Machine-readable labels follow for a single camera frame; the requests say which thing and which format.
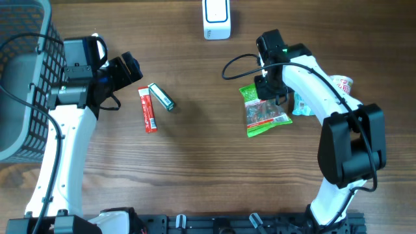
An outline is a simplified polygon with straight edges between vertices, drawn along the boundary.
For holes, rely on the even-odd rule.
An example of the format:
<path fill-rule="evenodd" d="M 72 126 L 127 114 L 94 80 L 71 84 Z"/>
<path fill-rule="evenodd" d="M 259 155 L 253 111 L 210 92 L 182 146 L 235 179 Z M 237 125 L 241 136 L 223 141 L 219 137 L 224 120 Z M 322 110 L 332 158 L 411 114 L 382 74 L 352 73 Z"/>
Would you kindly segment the green snack packet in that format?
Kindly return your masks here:
<path fill-rule="evenodd" d="M 254 84 L 239 89 L 244 98 L 246 110 L 247 136 L 257 136 L 269 129 L 291 124 L 292 120 L 287 116 L 284 109 L 274 99 L 262 100 L 257 97 Z"/>

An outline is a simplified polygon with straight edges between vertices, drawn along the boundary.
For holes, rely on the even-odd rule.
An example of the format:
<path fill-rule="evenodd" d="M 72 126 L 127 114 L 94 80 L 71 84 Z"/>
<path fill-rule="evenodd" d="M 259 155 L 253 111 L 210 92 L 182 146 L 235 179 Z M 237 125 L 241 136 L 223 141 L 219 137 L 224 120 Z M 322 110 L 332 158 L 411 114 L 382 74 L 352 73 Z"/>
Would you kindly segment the cup noodles container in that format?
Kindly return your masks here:
<path fill-rule="evenodd" d="M 344 75 L 331 75 L 330 79 L 346 94 L 350 95 L 353 80 Z"/>

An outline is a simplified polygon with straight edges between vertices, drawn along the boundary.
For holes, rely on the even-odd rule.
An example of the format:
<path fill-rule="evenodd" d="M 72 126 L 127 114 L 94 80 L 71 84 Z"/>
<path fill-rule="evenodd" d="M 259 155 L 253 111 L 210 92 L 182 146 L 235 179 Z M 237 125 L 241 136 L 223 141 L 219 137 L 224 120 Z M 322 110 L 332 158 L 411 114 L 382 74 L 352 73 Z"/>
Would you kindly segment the light blue snack packet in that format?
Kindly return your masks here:
<path fill-rule="evenodd" d="M 295 116 L 314 116 L 315 113 L 311 108 L 306 104 L 302 97 L 295 92 L 294 93 L 294 109 L 292 112 Z"/>

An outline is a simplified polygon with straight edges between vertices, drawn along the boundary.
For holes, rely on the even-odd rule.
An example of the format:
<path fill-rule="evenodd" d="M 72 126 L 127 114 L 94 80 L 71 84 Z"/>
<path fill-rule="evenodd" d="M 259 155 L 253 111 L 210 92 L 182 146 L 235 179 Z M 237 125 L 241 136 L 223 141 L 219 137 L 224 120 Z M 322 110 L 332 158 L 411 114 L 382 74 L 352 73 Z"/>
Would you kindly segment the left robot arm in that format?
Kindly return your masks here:
<path fill-rule="evenodd" d="M 38 35 L 40 50 L 13 57 L 1 72 L 1 160 L 41 163 L 23 217 L 7 233 L 129 233 L 132 214 L 83 218 L 86 154 L 103 102 L 142 77 L 130 53 L 108 59 L 98 36 Z"/>

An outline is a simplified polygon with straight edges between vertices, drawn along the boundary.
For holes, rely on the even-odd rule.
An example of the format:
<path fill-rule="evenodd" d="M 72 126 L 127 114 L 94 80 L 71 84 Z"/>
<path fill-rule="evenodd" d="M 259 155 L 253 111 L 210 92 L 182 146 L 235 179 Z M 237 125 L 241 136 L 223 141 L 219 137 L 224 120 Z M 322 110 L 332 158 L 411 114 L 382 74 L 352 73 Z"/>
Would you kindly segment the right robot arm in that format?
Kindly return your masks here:
<path fill-rule="evenodd" d="M 258 98 L 281 105 L 296 92 L 322 126 L 317 160 L 324 179 L 308 211 L 317 231 L 334 230 L 357 191 L 377 189 L 377 171 L 387 162 L 384 113 L 346 94 L 304 44 L 285 44 L 277 29 L 264 32 L 256 44 L 262 68 L 254 79 Z"/>

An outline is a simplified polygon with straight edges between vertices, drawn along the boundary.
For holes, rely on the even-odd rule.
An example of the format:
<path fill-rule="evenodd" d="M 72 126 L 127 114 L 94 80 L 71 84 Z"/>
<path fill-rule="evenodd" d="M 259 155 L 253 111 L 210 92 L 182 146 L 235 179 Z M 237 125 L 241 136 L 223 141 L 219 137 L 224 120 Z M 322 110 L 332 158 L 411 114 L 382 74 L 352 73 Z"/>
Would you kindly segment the red snack packet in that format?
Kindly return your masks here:
<path fill-rule="evenodd" d="M 155 133 L 157 132 L 157 125 L 155 122 L 149 88 L 147 86 L 138 87 L 138 93 L 143 111 L 145 130 L 147 133 Z"/>

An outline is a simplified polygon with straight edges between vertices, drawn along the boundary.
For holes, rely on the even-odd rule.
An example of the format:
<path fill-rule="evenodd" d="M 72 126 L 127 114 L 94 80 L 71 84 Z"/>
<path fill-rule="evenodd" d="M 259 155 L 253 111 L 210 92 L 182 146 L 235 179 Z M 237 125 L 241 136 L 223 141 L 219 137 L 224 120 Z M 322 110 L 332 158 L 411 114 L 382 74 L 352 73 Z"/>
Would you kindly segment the green white small box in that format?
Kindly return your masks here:
<path fill-rule="evenodd" d="M 167 111 L 172 111 L 174 109 L 175 103 L 173 99 L 157 84 L 151 83 L 148 85 L 148 88 Z"/>

